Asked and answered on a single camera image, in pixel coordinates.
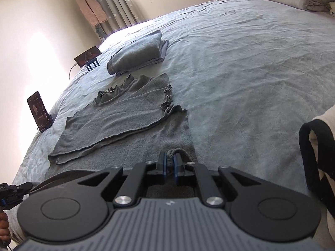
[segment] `metal screw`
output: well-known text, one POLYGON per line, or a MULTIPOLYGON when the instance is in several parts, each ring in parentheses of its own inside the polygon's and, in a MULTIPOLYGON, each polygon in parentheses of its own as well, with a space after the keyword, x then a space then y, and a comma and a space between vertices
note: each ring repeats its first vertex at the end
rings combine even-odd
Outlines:
POLYGON ((223 203, 223 199, 221 197, 211 196, 207 198, 206 203, 212 206, 218 206, 223 203))
POLYGON ((130 204, 132 199, 129 196, 118 196, 115 198, 115 202, 118 203, 119 205, 128 205, 130 204))

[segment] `smartphone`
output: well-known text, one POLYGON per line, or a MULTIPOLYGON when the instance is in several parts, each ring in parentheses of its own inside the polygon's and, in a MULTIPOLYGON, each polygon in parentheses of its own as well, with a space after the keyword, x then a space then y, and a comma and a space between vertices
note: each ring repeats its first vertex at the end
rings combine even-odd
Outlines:
POLYGON ((96 57, 98 57, 99 55, 101 55, 100 50, 98 49, 98 47, 94 46, 88 49, 87 51, 83 52, 79 56, 77 56, 74 59, 74 61, 77 62, 78 66, 81 68, 85 66, 92 59, 95 59, 96 57))
POLYGON ((35 119, 39 131, 42 133, 52 126, 52 120, 45 109, 39 92, 35 92, 27 99, 32 116, 35 119))

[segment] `gray towel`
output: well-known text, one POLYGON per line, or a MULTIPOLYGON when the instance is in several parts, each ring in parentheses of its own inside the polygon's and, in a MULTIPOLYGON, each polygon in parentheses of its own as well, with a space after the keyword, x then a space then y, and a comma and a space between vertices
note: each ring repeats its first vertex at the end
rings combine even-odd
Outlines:
POLYGON ((110 75, 122 75, 145 66, 164 61, 168 40, 162 40, 162 32, 156 30, 128 46, 121 48, 107 63, 110 75))
POLYGON ((187 110, 175 105, 166 73, 99 92, 95 101, 68 117, 65 130, 48 156, 46 179, 71 170, 101 170, 113 164, 130 168, 156 160, 159 152, 182 150, 196 160, 187 110))

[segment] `bed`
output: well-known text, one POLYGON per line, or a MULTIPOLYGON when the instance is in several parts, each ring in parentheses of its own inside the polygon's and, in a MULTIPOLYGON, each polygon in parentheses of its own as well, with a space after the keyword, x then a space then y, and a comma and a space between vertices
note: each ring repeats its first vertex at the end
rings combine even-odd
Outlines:
MULTIPOLYGON (((81 69, 55 103, 53 126, 35 136, 14 184, 44 180, 47 155, 66 118, 128 76, 108 74, 110 57, 160 29, 170 42, 165 61, 132 75, 169 75, 174 102, 188 109, 198 161, 209 169, 230 165, 307 194, 298 133, 335 103, 334 21, 267 0, 217 0, 112 34, 100 46, 100 66, 81 69)), ((8 214, 21 241, 16 211, 8 214)), ((315 239, 335 247, 324 216, 315 239)))

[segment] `charging cable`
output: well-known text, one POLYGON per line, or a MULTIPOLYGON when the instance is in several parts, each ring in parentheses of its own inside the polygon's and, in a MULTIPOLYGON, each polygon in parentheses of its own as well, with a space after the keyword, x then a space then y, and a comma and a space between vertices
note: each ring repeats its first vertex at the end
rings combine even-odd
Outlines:
POLYGON ((78 65, 78 63, 76 63, 75 65, 73 65, 73 66, 71 67, 70 72, 69 72, 69 80, 70 80, 70 73, 71 73, 71 70, 73 69, 74 66, 77 66, 77 65, 78 65))

